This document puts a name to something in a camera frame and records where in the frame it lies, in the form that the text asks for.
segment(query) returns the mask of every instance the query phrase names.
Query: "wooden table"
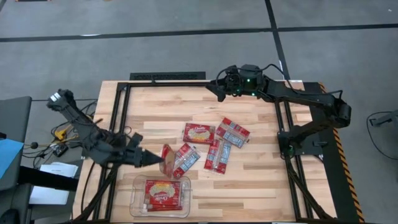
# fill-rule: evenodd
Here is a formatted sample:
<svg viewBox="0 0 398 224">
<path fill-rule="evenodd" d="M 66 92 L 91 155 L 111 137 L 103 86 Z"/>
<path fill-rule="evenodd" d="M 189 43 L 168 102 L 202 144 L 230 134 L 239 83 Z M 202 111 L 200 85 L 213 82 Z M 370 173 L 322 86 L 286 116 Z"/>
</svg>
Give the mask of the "wooden table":
<svg viewBox="0 0 398 224">
<path fill-rule="evenodd" d="M 104 81 L 99 93 L 95 120 L 103 118 L 99 127 L 108 129 L 117 81 Z M 301 82 L 293 83 L 302 88 Z M 119 111 L 123 105 L 121 96 Z M 290 104 L 295 124 L 311 121 L 307 106 Z M 196 147 L 200 160 L 186 173 L 192 182 L 190 214 L 187 218 L 135 218 L 130 215 L 132 182 L 138 175 L 162 175 L 159 166 L 135 169 L 121 166 L 114 196 L 112 222 L 270 222 L 294 221 L 287 172 L 280 158 L 275 106 L 252 96 L 227 96 L 217 102 L 216 96 L 203 87 L 134 87 L 132 89 L 126 126 L 144 136 L 141 146 L 158 155 L 163 144 L 177 150 L 182 146 L 181 132 L 186 122 L 219 125 L 227 117 L 250 130 L 251 140 L 242 149 L 233 147 L 225 175 L 203 170 L 207 145 Z M 309 191 L 331 216 L 336 216 L 323 164 L 314 156 L 302 156 Z M 83 163 L 73 205 L 73 215 L 80 214 L 82 191 L 92 164 Z M 100 166 L 95 165 L 88 181 L 84 207 L 97 191 Z M 303 217 L 305 209 L 298 191 Z M 100 218 L 104 217 L 108 193 L 105 192 Z"/>
</svg>

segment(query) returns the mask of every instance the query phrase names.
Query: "white paper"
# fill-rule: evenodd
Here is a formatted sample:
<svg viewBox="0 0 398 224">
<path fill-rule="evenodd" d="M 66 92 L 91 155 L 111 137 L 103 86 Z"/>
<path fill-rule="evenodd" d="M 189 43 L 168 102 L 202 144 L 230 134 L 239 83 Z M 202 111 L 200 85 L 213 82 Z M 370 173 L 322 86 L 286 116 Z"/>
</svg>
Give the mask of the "white paper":
<svg viewBox="0 0 398 224">
<path fill-rule="evenodd" d="M 53 162 L 50 165 L 42 165 L 41 171 L 51 174 L 74 177 L 78 167 L 75 165 Z M 34 186 L 30 195 L 30 204 L 34 205 L 66 205 L 69 191 L 55 190 L 47 187 Z"/>
</svg>

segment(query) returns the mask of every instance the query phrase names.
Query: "plastic tray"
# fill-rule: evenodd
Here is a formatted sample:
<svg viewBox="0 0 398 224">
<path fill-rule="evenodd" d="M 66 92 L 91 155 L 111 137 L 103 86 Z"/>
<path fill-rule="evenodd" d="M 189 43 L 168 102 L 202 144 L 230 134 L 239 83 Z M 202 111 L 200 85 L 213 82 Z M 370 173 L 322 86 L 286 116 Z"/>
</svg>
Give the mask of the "plastic tray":
<svg viewBox="0 0 398 224">
<path fill-rule="evenodd" d="M 139 175 L 134 179 L 132 183 L 132 193 L 130 201 L 130 214 L 134 217 L 174 217 L 174 218 L 185 218 L 190 212 L 191 204 L 191 181 L 188 177 L 181 177 L 178 180 L 182 183 L 181 185 L 181 206 L 182 210 L 172 211 L 158 211 L 148 212 L 146 205 L 144 205 L 145 197 L 145 186 L 147 180 L 170 180 L 167 177 L 151 177 L 145 175 Z"/>
</svg>

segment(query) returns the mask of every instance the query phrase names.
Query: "blue object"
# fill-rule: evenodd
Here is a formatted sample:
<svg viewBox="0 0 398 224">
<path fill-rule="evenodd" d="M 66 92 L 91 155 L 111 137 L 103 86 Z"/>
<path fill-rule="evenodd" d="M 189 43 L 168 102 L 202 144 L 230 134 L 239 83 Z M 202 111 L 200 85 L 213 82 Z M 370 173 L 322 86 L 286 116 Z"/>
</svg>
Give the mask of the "blue object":
<svg viewBox="0 0 398 224">
<path fill-rule="evenodd" d="M 0 178 L 4 175 L 23 146 L 24 143 L 11 139 L 0 140 Z"/>
</svg>

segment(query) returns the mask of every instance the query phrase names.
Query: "orange and black hazard tape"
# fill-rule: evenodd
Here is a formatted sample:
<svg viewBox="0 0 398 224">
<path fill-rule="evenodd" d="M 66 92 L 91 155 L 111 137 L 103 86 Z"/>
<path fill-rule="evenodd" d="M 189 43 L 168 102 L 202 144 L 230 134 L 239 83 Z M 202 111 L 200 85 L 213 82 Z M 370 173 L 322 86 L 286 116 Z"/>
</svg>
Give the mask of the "orange and black hazard tape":
<svg viewBox="0 0 398 224">
<path fill-rule="evenodd" d="M 319 86 L 320 86 L 322 92 L 326 93 L 325 86 L 323 86 L 322 83 L 319 83 Z M 359 205 L 358 196 L 356 195 L 356 192 L 355 192 L 353 179 L 351 178 L 351 174 L 350 174 L 350 172 L 348 170 L 348 165 L 347 165 L 346 157 L 344 155 L 343 146 L 341 145 L 340 137 L 338 136 L 338 132 L 337 132 L 337 130 L 335 128 L 333 128 L 333 134 L 335 136 L 336 145 L 337 145 L 337 148 L 338 148 L 338 152 L 340 154 L 341 163 L 343 164 L 344 173 L 345 173 L 346 178 L 347 178 L 349 190 L 351 191 L 351 196 L 353 197 L 353 200 L 354 200 L 354 205 L 356 207 L 356 213 L 358 214 L 358 217 L 359 217 L 359 222 L 363 223 L 363 222 L 365 222 L 365 219 L 364 219 L 363 214 L 362 214 L 361 206 Z"/>
</svg>

